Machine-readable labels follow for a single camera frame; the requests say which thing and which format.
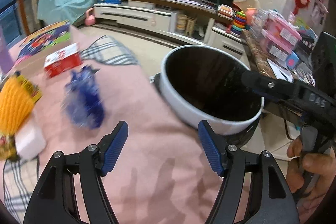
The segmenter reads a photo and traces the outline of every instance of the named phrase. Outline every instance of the drawer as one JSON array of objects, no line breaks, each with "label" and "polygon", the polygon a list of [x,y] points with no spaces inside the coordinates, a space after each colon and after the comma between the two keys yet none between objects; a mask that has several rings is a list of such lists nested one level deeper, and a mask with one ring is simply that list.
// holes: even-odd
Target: drawer
[{"label": "drawer", "polygon": [[155,13],[141,12],[136,10],[124,10],[125,25],[130,25],[146,30],[169,31],[170,16]]},{"label": "drawer", "polygon": [[239,42],[229,37],[225,37],[223,35],[216,33],[215,39],[213,42],[213,47],[219,48],[219,47],[222,47],[222,45],[226,45],[242,53],[245,52],[244,45],[240,44]]},{"label": "drawer", "polygon": [[242,44],[220,34],[215,35],[211,46],[225,51],[238,59],[241,59],[245,52]]},{"label": "drawer", "polygon": [[110,20],[117,20],[122,23],[124,10],[116,7],[98,7],[94,8],[94,15],[98,18],[106,18]]}]

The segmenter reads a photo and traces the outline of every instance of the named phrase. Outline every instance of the yellow package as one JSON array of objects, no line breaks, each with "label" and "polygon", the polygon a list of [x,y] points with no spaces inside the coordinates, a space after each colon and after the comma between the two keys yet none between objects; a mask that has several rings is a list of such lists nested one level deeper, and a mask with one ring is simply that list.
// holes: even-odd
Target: yellow package
[{"label": "yellow package", "polygon": [[27,90],[28,94],[33,99],[33,102],[36,103],[38,100],[41,99],[42,93],[40,88],[37,85],[33,85],[27,78],[25,78],[23,75],[19,75],[17,77],[18,82],[21,86]]},{"label": "yellow package", "polygon": [[6,136],[14,135],[34,105],[33,99],[16,77],[9,78],[0,92],[0,132]]},{"label": "yellow package", "polygon": [[14,136],[1,135],[0,137],[0,160],[16,157]]}]

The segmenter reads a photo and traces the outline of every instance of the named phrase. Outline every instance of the red box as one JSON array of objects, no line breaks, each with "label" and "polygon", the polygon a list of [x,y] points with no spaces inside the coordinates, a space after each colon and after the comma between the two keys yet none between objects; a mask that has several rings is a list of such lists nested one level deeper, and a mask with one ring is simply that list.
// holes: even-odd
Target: red box
[{"label": "red box", "polygon": [[78,44],[75,43],[48,55],[44,62],[44,70],[51,78],[81,64]]}]

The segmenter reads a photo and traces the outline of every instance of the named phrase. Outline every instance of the pink bed sheet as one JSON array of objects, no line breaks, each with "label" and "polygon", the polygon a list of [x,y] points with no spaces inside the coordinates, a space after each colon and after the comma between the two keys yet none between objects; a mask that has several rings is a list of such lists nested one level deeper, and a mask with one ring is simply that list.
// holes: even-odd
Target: pink bed sheet
[{"label": "pink bed sheet", "polygon": [[[97,37],[86,37],[73,29],[73,39],[82,49]],[[18,54],[18,45],[11,50]],[[218,193],[221,178],[214,173],[198,140],[196,130],[182,123],[149,83],[140,66],[105,66],[96,78],[104,102],[106,118],[99,130],[72,126],[62,113],[64,85],[69,72],[47,80],[41,71],[31,77],[43,92],[36,113],[47,141],[40,154],[40,173],[52,154],[61,150],[76,153],[109,134],[118,121],[129,125],[129,136],[115,168],[103,178],[104,187],[120,223],[204,223]],[[88,217],[75,177],[81,219]],[[3,200],[2,182],[0,198]],[[241,203],[246,203],[243,193]],[[244,214],[244,204],[237,220]]]}]

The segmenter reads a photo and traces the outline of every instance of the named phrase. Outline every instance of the blue gripper pad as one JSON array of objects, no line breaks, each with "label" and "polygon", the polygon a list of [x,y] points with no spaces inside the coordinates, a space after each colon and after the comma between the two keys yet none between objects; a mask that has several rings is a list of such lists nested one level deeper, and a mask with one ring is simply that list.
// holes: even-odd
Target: blue gripper pad
[{"label": "blue gripper pad", "polygon": [[204,126],[204,122],[201,121],[198,124],[198,136],[202,143],[204,152],[208,158],[211,169],[221,176],[224,172],[224,168],[221,162],[221,154],[211,139],[208,130]]},{"label": "blue gripper pad", "polygon": [[113,141],[111,142],[110,146],[106,149],[104,154],[104,164],[101,168],[102,174],[105,176],[108,172],[111,172],[114,168],[114,165],[117,162],[117,159],[120,155],[122,148],[126,142],[128,137],[128,125],[126,122],[121,121],[119,124],[122,123],[120,129],[116,133]]}]

